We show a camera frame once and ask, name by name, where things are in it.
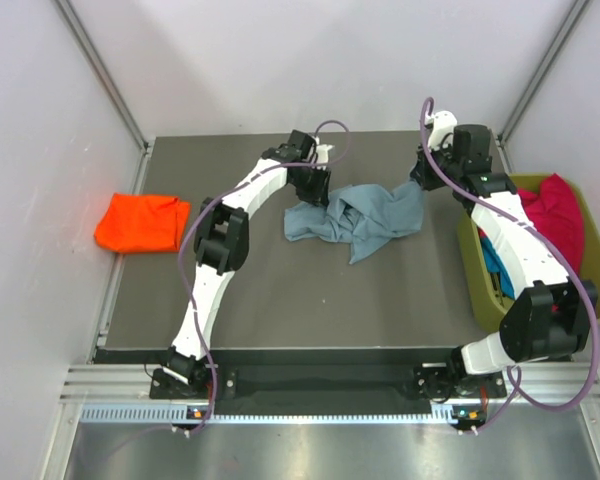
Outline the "light blue t shirt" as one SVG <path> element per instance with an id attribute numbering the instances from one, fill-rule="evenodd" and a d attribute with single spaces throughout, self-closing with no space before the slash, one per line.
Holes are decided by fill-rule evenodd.
<path id="1" fill-rule="evenodd" d="M 413 180 L 389 191 L 378 184 L 332 191 L 327 206 L 302 202 L 285 211 L 284 235 L 291 242 L 319 238 L 350 246 L 350 264 L 388 242 L 418 233 L 424 221 L 424 192 Z"/>

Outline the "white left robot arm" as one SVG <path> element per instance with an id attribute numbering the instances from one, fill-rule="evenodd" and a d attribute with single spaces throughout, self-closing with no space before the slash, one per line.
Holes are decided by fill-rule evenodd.
<path id="1" fill-rule="evenodd" d="M 265 150 L 254 168 L 218 199 L 208 198 L 194 221 L 195 273 L 183 323 L 168 350 L 165 369 L 185 396 L 206 387 L 205 361 L 222 297 L 244 265 L 250 247 L 250 220 L 276 192 L 294 186 L 298 197 L 328 203 L 333 146 L 294 130 L 288 140 Z"/>

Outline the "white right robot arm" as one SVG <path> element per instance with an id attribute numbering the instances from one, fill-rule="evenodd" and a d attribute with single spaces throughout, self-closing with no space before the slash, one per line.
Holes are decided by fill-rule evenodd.
<path id="1" fill-rule="evenodd" d="M 454 351 L 446 372 L 449 388 L 467 396 L 482 385 L 483 375 L 582 351 L 596 320 L 596 288 L 580 281 L 533 226 L 513 180 L 492 171 L 487 128 L 422 127 L 420 135 L 412 178 L 425 190 L 453 190 L 491 242 L 513 289 L 513 303 L 497 331 Z"/>

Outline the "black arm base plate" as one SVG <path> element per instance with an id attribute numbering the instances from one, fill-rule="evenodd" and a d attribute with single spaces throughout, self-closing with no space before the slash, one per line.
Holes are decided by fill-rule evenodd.
<path id="1" fill-rule="evenodd" d="M 201 400 L 214 397 L 222 408 L 252 400 L 260 405 L 334 403 L 339 400 L 442 403 L 450 399 L 498 399 L 506 396 L 500 374 L 452 381 L 438 365 L 221 365 L 217 385 L 207 373 L 184 384 L 163 369 L 153 372 L 149 397 L 158 400 Z"/>

